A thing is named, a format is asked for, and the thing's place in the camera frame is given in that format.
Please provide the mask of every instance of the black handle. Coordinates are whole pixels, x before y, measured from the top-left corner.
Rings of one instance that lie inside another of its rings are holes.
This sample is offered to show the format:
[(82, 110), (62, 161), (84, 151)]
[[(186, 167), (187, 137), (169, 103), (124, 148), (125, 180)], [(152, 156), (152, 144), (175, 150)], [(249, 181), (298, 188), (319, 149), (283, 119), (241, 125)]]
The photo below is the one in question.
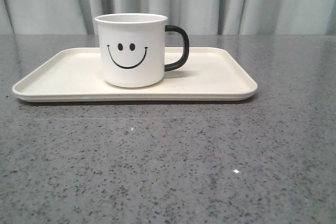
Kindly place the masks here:
[(185, 32), (185, 30), (183, 30), (181, 27), (178, 27), (178, 26), (167, 25), (166, 26), (166, 31), (175, 31), (175, 32), (182, 35), (182, 37), (183, 37), (183, 54), (182, 54), (182, 57), (177, 62), (164, 65), (164, 71), (165, 72), (180, 68), (181, 66), (183, 66), (186, 63), (186, 61), (188, 59), (188, 56), (189, 56), (189, 38), (188, 38), (188, 35)]

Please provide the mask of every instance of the countertop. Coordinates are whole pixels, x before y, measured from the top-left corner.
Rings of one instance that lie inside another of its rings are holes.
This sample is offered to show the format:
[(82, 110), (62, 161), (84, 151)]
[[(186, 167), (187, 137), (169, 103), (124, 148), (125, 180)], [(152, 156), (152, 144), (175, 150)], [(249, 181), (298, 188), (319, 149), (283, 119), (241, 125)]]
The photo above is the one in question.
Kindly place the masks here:
[(336, 37), (190, 42), (227, 50), (257, 93), (242, 102), (27, 103), (13, 84), (98, 38), (0, 36), (0, 222), (336, 223)]

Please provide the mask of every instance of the white mug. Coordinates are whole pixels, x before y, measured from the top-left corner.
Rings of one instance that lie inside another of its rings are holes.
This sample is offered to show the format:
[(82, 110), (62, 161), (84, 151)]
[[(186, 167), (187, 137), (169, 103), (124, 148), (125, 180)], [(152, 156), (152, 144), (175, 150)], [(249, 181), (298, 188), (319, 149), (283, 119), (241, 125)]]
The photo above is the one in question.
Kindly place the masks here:
[[(165, 71), (180, 68), (188, 59), (189, 39), (177, 26), (165, 26), (167, 17), (157, 14), (107, 14), (95, 18), (98, 25), (102, 72), (105, 80), (123, 88), (140, 88), (159, 82)], [(165, 31), (180, 33), (182, 57), (164, 64)]]

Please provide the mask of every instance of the rectangular tray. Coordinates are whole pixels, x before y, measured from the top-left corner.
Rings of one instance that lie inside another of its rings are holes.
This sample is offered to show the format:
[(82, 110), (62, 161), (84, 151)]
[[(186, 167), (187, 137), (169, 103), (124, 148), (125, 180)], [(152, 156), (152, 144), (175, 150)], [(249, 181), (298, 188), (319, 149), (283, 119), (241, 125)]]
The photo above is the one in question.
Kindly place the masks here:
[[(167, 47), (165, 62), (182, 55), (183, 48)], [(75, 101), (239, 101), (252, 96), (257, 83), (219, 48), (193, 47), (187, 63), (157, 84), (118, 88), (104, 81), (99, 48), (71, 48), (59, 52), (13, 86), (27, 102)]]

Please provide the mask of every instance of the white curtain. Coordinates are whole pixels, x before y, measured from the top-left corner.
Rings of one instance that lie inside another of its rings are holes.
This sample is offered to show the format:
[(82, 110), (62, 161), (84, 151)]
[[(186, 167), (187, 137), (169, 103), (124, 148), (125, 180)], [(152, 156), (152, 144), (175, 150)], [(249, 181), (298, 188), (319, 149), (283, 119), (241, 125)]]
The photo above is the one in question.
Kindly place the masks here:
[(336, 31), (336, 0), (0, 0), (0, 34), (96, 34), (94, 17), (138, 12), (190, 35)]

